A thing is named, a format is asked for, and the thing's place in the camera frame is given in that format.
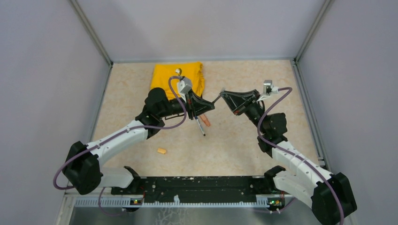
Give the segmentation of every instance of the beige table surface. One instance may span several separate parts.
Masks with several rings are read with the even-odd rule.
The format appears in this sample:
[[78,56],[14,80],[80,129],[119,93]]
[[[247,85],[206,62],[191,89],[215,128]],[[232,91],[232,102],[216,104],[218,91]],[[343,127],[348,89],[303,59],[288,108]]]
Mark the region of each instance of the beige table surface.
[[[114,64],[95,129],[98,140],[122,128],[140,114],[148,94],[155,63]],[[203,98],[213,101],[222,87],[230,91],[262,91],[266,79],[293,92],[271,113],[284,112],[285,136],[305,156],[317,163],[317,155],[288,60],[204,61]],[[281,95],[265,100],[270,106]],[[262,175],[278,162],[261,152],[256,127],[245,115],[235,116],[220,99],[206,113],[211,126],[204,137],[194,120],[162,130],[150,139],[129,147],[106,163],[110,167],[132,167],[141,176]],[[181,118],[166,121],[166,126]],[[167,150],[165,155],[158,148]]]

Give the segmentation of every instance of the gray wall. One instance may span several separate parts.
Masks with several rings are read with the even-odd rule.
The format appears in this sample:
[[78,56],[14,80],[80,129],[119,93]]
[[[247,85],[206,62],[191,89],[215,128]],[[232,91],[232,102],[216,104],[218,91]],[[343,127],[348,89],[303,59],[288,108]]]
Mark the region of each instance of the gray wall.
[[2,1],[0,31],[0,224],[54,224],[52,178],[89,138],[107,65],[66,0]]
[[78,0],[114,61],[296,56],[323,0]]
[[300,62],[327,155],[359,224],[398,220],[398,1],[337,0]]

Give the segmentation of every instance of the silver pen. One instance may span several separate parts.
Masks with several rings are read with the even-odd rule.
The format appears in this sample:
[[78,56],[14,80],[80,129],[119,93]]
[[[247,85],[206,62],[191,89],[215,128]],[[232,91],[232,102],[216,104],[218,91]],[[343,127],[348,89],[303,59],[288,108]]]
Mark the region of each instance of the silver pen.
[[196,119],[196,122],[197,122],[198,125],[199,125],[200,131],[202,131],[203,136],[206,136],[205,131],[203,130],[203,127],[202,127],[202,125],[200,124],[200,122],[199,122],[199,120],[198,120],[198,117],[195,116],[195,119]]

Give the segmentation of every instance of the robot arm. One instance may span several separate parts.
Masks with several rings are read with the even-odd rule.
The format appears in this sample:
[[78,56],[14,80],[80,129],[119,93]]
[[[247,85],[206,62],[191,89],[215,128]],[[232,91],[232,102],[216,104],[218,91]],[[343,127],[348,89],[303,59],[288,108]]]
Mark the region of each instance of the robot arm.
[[220,95],[235,115],[244,113],[258,128],[260,149],[289,168],[286,171],[276,166],[267,171],[264,177],[268,186],[285,191],[305,203],[323,225],[334,225],[341,221],[341,212],[346,217],[357,209],[348,178],[342,173],[334,175],[314,164],[287,140],[283,135],[287,132],[284,113],[264,116],[270,108],[266,112],[264,104],[261,107],[259,102],[276,93],[278,88],[266,80],[262,94],[252,90],[244,93],[222,91]]
[[[177,88],[189,119],[214,109],[214,103],[198,97],[192,91],[192,83],[188,78],[182,77]],[[165,125],[162,118],[172,115],[186,116],[182,114],[184,109],[177,99],[169,101],[163,89],[150,90],[142,113],[125,127],[86,145],[74,143],[66,161],[73,157],[76,159],[68,163],[62,170],[63,174],[81,195],[98,187],[126,188],[132,183],[136,173],[130,168],[106,168],[103,165],[126,148],[157,134]]]

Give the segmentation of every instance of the yellow cloth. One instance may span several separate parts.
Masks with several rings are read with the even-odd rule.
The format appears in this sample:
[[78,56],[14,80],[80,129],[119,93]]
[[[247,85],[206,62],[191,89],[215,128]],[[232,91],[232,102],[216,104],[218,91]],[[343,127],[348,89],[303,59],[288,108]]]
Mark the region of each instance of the yellow cloth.
[[[205,89],[205,78],[202,74],[202,63],[192,62],[184,64],[156,64],[153,70],[153,77],[151,83],[151,89],[153,88],[163,88],[166,92],[166,96],[169,100],[174,99],[174,95],[168,86],[168,79],[171,76],[176,75],[176,69],[180,68],[182,70],[181,76],[188,77],[192,81],[192,90],[198,96],[201,96],[203,90]],[[177,91],[177,79],[171,81],[171,86],[173,87],[176,94],[180,97]]]

